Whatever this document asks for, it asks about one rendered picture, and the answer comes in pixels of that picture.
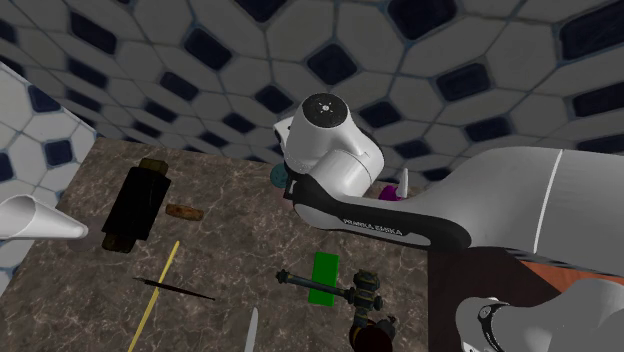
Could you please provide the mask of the teal round object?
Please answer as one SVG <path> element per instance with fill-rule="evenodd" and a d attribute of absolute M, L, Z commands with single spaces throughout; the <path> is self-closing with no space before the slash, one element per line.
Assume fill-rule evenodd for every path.
<path fill-rule="evenodd" d="M 285 189 L 288 185 L 290 175 L 284 163 L 275 165 L 270 172 L 270 181 L 278 189 Z"/>

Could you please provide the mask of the green flat block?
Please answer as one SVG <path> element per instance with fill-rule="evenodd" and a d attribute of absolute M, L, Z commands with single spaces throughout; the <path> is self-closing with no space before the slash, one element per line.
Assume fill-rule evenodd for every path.
<path fill-rule="evenodd" d="M 338 277 L 339 261 L 340 257 L 336 254 L 316 252 L 311 280 L 335 287 Z M 335 296 L 317 289 L 310 289 L 308 302 L 314 305 L 333 307 Z"/>

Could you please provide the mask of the dark metal hammer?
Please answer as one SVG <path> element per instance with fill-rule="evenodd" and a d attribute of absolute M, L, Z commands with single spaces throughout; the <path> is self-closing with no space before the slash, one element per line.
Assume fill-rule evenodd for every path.
<path fill-rule="evenodd" d="M 280 284 L 294 284 L 310 289 L 315 289 L 334 296 L 343 297 L 350 305 L 356 307 L 358 314 L 365 314 L 371 310 L 380 311 L 383 307 L 383 299 L 376 294 L 380 288 L 380 280 L 376 273 L 359 270 L 353 276 L 354 287 L 348 289 L 340 289 L 326 284 L 314 282 L 282 269 L 275 275 Z"/>

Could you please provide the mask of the small brown oblong piece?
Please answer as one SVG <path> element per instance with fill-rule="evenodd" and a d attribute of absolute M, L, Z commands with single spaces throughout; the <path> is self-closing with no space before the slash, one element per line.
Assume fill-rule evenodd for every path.
<path fill-rule="evenodd" d="M 167 215 L 170 215 L 172 217 L 188 221 L 201 221 L 204 216 L 203 210 L 180 204 L 167 204 L 165 207 L 165 212 Z"/>

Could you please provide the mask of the white knife blade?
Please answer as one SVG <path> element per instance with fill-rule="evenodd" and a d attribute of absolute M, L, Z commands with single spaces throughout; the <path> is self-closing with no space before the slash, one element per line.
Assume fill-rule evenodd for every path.
<path fill-rule="evenodd" d="M 259 322 L 259 311 L 257 307 L 252 309 L 248 330 L 245 339 L 245 345 L 243 352 L 254 352 L 255 340 L 257 336 Z"/>

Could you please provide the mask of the dark brown round figure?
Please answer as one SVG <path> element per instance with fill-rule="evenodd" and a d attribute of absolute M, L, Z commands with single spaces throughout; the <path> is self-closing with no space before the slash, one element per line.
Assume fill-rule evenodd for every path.
<path fill-rule="evenodd" d="M 393 352 L 396 321 L 392 315 L 374 321 L 356 314 L 348 334 L 351 348 L 354 352 Z"/>

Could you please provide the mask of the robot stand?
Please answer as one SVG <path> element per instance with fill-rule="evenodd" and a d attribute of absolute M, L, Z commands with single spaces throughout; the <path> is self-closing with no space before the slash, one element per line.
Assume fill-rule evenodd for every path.
<path fill-rule="evenodd" d="M 496 297 L 532 307 L 555 298 L 574 282 L 605 280 L 624 289 L 624 278 L 526 262 L 500 248 L 428 254 L 429 352 L 462 352 L 455 323 L 461 301 Z"/>

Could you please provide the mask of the black block with olive ends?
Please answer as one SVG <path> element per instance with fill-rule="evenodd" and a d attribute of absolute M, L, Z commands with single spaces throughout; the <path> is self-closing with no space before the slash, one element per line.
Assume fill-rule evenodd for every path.
<path fill-rule="evenodd" d="M 143 158 L 129 169 L 102 227 L 102 248 L 128 254 L 135 243 L 146 241 L 170 187 L 165 161 Z"/>

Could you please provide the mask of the thin black stick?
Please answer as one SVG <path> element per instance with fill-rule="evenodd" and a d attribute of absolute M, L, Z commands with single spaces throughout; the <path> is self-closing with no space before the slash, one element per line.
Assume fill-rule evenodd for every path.
<path fill-rule="evenodd" d="M 158 282 L 158 281 L 149 280 L 149 279 L 145 279 L 145 278 L 141 278 L 141 277 L 133 277 L 133 279 L 136 280 L 136 281 L 139 281 L 139 282 L 141 282 L 141 283 L 143 283 L 145 285 L 153 286 L 155 288 L 164 289 L 164 290 L 172 291 L 172 292 L 177 292 L 177 293 L 184 294 L 184 295 L 204 298 L 204 299 L 208 299 L 208 300 L 211 300 L 211 301 L 215 301 L 216 300 L 216 298 L 213 298 L 213 297 L 209 297 L 209 296 L 197 293 L 197 292 L 193 292 L 193 291 L 186 290 L 186 289 L 183 289 L 183 288 L 175 287 L 175 286 L 172 286 L 172 285 L 164 284 L 164 283 L 161 283 L 161 282 Z"/>

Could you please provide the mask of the thin yellow stick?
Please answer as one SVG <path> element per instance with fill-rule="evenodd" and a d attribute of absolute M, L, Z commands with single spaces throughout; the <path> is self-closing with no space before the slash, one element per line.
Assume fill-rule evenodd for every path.
<path fill-rule="evenodd" d="M 157 283 L 163 283 L 164 278 L 166 277 L 166 274 L 167 274 L 167 272 L 168 272 L 168 270 L 169 270 L 169 268 L 170 268 L 170 266 L 171 266 L 171 264 L 172 264 L 172 262 L 174 260 L 174 257 L 176 255 L 176 252 L 177 252 L 178 248 L 179 248 L 179 245 L 180 245 L 180 241 L 178 240 L 178 241 L 175 242 L 174 247 L 170 251 L 169 257 L 168 257 L 168 259 L 166 261 L 166 264 L 165 264 L 165 266 L 164 266 L 164 268 L 163 268 L 163 270 L 161 272 L 161 275 L 160 275 Z M 132 341 L 131 341 L 131 343 L 130 343 L 130 345 L 128 347 L 127 352 L 133 352 L 133 350 L 134 350 L 134 348 L 136 346 L 136 343 L 137 343 L 137 341 L 138 341 L 138 339 L 139 339 L 139 337 L 140 337 L 140 335 L 141 335 L 141 333 L 143 331 L 143 328 L 145 327 L 145 324 L 146 324 L 146 322 L 147 322 L 147 320 L 148 320 L 148 318 L 149 318 L 149 316 L 151 314 L 151 311 L 152 311 L 152 309 L 153 309 L 153 307 L 155 305 L 155 302 L 156 302 L 156 300 L 157 300 L 157 298 L 159 296 L 159 293 L 160 293 L 159 288 L 158 287 L 154 288 L 153 293 L 151 295 L 151 298 L 150 298 L 150 300 L 149 300 L 149 302 L 147 304 L 146 309 L 144 310 L 142 318 L 141 318 L 141 320 L 139 322 L 139 325 L 138 325 L 138 327 L 137 327 L 137 329 L 135 331 L 135 334 L 134 334 L 134 336 L 132 338 Z"/>

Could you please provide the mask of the white cone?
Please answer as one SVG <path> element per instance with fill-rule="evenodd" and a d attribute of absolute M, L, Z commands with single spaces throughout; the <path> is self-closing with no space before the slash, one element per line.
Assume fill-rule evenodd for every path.
<path fill-rule="evenodd" d="M 31 195 L 16 195 L 0 203 L 0 240 L 76 240 L 88 232 L 80 221 Z"/>

